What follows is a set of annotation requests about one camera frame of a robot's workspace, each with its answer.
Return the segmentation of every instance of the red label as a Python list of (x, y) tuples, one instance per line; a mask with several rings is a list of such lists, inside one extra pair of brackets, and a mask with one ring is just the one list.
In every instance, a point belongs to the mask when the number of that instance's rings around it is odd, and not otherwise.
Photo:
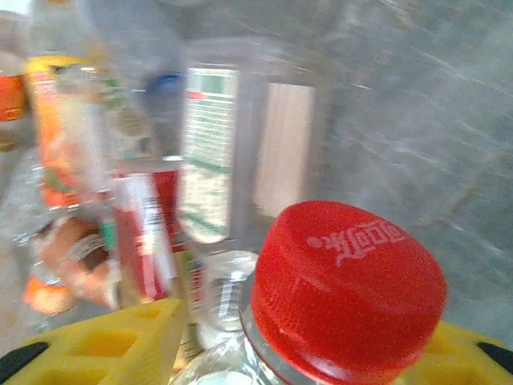
[(124, 174), (117, 180), (115, 220), (119, 259), (133, 273), (147, 298), (166, 298), (166, 264), (172, 251), (184, 249), (176, 239), (178, 171)]

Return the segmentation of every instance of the white label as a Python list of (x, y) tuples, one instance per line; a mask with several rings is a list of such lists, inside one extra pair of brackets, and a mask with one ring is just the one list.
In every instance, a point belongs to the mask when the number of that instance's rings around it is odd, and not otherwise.
[(336, 252), (337, 267), (340, 267), (344, 259), (362, 259), (379, 245), (397, 243), (405, 239), (396, 226), (387, 221), (377, 220), (324, 237), (308, 237), (306, 242), (314, 249)]
[(201, 243), (228, 235), (237, 81), (238, 71), (189, 71), (180, 211), (188, 233)]
[(71, 248), (67, 251), (67, 257), (70, 261), (82, 261), (93, 251), (104, 246), (105, 242), (100, 235), (91, 234), (82, 238), (80, 241), (71, 246)]
[(151, 175), (137, 174), (127, 176), (123, 182), (127, 188), (128, 199), (135, 206), (131, 211), (138, 214), (137, 219), (142, 229), (143, 235), (138, 240), (139, 247), (142, 248), (141, 254), (153, 256), (157, 273), (163, 279), (162, 284), (169, 288), (168, 281), (176, 277), (176, 271), (170, 262), (172, 248), (153, 179)]

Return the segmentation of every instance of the orange label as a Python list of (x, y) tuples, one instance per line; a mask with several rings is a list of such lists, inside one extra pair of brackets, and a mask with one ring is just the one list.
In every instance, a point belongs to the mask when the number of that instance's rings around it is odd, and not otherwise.
[(17, 120), (25, 114), (23, 77), (0, 76), (0, 122)]
[(75, 304), (73, 294), (65, 286), (50, 286), (30, 277), (25, 288), (24, 301), (42, 314), (58, 314)]
[(59, 98), (55, 87), (55, 72), (81, 61), (80, 58), (47, 56), (28, 63), (28, 79), (37, 121), (38, 145), (44, 167), (42, 194), (47, 205), (75, 205), (72, 169), (66, 151), (65, 135), (59, 121)]

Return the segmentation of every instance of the bottle cap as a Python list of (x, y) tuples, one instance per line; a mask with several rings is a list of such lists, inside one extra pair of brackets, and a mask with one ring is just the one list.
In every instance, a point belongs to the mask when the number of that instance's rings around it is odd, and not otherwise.
[(386, 384), (414, 363), (446, 300), (431, 254), (396, 225), (332, 201), (288, 207), (255, 268), (251, 307), (269, 345), (310, 378)]

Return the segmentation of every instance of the bottle label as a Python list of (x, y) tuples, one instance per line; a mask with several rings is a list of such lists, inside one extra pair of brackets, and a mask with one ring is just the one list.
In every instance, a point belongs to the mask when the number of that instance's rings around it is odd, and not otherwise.
[(0, 76), (0, 122), (21, 119), (25, 115), (23, 77)]
[(24, 301), (41, 314), (59, 314), (75, 304), (73, 294), (65, 286), (47, 285), (30, 277), (25, 288)]
[(27, 64), (34, 114), (37, 121), (39, 151), (44, 176), (42, 193), (49, 206), (79, 203), (65, 141), (64, 127), (59, 119), (59, 98), (55, 76), (62, 67), (84, 59), (66, 56), (43, 56)]
[(126, 89), (114, 78), (103, 81), (107, 121), (113, 128), (113, 159), (127, 160), (155, 154), (148, 118), (132, 108), (125, 97)]

